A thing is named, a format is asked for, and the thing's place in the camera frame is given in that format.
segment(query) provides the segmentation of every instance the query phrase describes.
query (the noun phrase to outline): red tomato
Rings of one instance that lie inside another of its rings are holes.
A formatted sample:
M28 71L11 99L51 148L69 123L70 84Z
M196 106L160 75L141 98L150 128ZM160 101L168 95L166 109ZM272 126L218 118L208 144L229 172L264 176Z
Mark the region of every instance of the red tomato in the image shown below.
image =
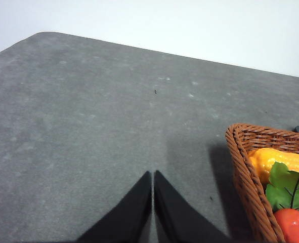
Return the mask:
M274 216L283 231L285 241L299 243L299 211L280 209Z

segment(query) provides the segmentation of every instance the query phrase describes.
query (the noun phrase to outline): gray table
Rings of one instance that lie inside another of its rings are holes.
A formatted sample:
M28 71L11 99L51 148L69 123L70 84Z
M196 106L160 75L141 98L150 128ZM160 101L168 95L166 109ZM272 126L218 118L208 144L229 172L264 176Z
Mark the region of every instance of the gray table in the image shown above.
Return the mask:
M299 125L299 78L60 33L15 44L0 53L0 242L73 240L157 169L251 238L224 138L236 122Z

